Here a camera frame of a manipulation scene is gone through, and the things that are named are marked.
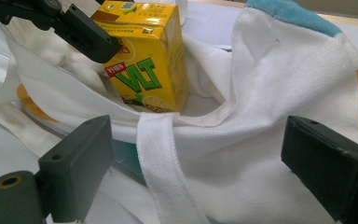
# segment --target vita lemon tea carton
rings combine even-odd
[[[91,18],[122,46],[103,67],[124,103],[181,112],[188,80],[178,7],[105,1]]]

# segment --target blue fabric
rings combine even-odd
[[[311,29],[332,37],[341,33],[341,30],[331,22],[291,0],[250,0],[246,6],[262,10],[279,21]]]

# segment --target red label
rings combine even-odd
[[[109,77],[114,77],[117,73],[124,72],[126,70],[126,64],[117,63],[109,67],[105,67],[105,71]]]

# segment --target white fabric strap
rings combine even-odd
[[[177,114],[142,113],[137,150],[161,224],[209,223],[192,197],[176,154],[172,121]]]
[[[61,138],[37,126],[11,103],[0,104],[0,124],[8,128],[38,157],[61,141]]]

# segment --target teal fabric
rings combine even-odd
[[[115,155],[115,163],[125,167],[128,171],[136,175],[139,181],[145,182],[141,164],[138,160],[136,145],[114,139],[112,147]]]
[[[291,0],[250,0],[246,6],[264,11],[279,21],[311,29],[331,37],[341,33],[336,25]]]

